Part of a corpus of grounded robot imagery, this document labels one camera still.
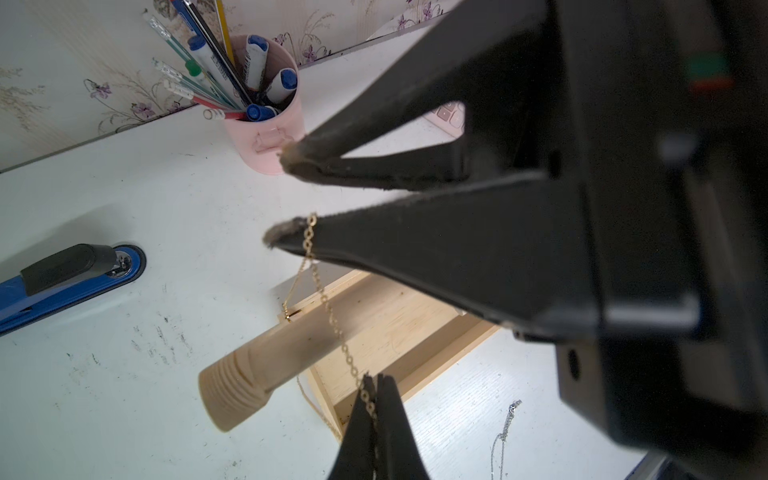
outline wall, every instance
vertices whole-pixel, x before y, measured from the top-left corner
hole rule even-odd
[[[232,34],[275,38],[299,65],[447,10],[423,0],[225,0]],[[215,31],[214,0],[197,0]],[[151,64],[184,70],[141,18],[180,41],[190,32],[168,0],[9,0],[0,40],[0,172],[185,108]]]

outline pink pen holder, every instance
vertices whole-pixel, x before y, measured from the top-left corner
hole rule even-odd
[[[235,52],[238,63],[245,65],[245,42],[247,35],[237,35],[231,38],[232,49]],[[299,68],[288,51],[273,40],[267,39],[270,50],[266,56],[264,69],[264,83],[274,78],[281,68],[292,68],[296,72]],[[277,116],[265,121],[224,120],[235,148],[243,158],[245,165],[253,168],[260,174],[278,175],[283,172],[280,166],[280,150],[284,145],[298,141],[304,135],[304,116],[301,112],[301,78],[296,86],[293,100]]]

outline white desk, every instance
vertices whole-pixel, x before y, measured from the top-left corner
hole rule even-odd
[[[306,126],[423,33],[302,70]],[[447,140],[419,120],[363,151]],[[80,242],[135,243],[148,258],[135,283],[0,338],[0,478],[325,478],[337,444],[295,383],[223,434],[197,374],[276,322],[269,290],[299,260],[262,246],[268,227],[394,195],[257,174],[199,108],[0,175],[0,280]],[[621,480],[642,454],[563,406],[556,385],[550,346],[493,336],[406,403],[432,477],[487,478],[520,398],[507,478]]]

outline blue stapler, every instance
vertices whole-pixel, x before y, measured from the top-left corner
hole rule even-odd
[[[81,243],[0,283],[0,336],[136,280],[147,265],[134,245]]]

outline yellow pencil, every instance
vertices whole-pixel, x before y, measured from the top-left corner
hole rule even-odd
[[[224,39],[224,49],[227,50],[227,57],[230,58],[232,65],[235,65],[235,54],[232,50],[232,42],[230,41],[230,29],[227,27],[227,17],[224,15],[224,3],[222,3],[221,0],[216,0],[216,12],[219,15],[221,38]]]

